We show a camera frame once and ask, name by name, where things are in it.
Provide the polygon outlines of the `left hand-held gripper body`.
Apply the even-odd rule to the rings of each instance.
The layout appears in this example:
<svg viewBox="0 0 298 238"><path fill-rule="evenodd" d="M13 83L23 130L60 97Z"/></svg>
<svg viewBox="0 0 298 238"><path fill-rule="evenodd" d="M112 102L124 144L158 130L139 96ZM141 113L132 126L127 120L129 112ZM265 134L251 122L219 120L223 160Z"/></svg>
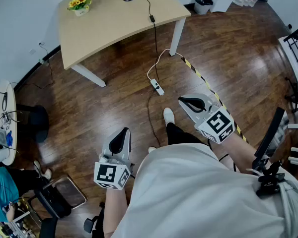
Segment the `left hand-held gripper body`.
<svg viewBox="0 0 298 238"><path fill-rule="evenodd" d="M130 161L129 150L113 154L104 150L94 166L94 182L102 188L122 190L133 174L134 164Z"/></svg>

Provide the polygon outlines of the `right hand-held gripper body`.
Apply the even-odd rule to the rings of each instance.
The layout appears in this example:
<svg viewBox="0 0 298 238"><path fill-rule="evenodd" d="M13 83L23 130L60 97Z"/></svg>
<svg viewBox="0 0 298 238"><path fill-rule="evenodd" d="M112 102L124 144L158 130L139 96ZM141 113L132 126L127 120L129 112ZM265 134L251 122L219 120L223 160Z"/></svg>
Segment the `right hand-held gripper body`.
<svg viewBox="0 0 298 238"><path fill-rule="evenodd" d="M233 118L228 111L223 106L219 107L208 96L202 117L202 123L196 123L195 128L217 144L224 142L235 131Z"/></svg>

